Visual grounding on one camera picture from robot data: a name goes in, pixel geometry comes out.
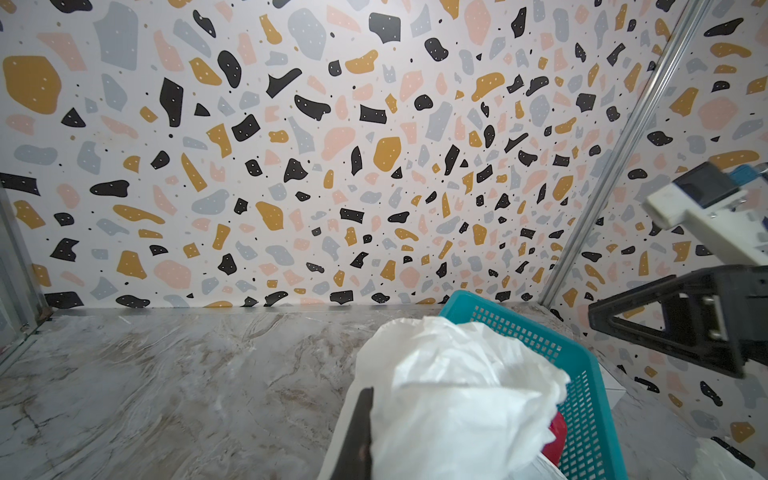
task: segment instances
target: gray marble surface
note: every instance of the gray marble surface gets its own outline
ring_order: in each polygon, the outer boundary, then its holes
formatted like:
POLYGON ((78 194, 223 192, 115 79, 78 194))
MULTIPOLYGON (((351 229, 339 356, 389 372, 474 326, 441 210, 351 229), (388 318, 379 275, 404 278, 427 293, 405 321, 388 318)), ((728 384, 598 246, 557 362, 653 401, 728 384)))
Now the gray marble surface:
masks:
MULTIPOLYGON (((0 376, 0 477, 313 478, 357 349, 439 307, 60 313, 0 376)), ((510 307, 572 336, 541 307, 510 307)), ((623 383, 631 478, 687 478, 693 432, 623 383)))

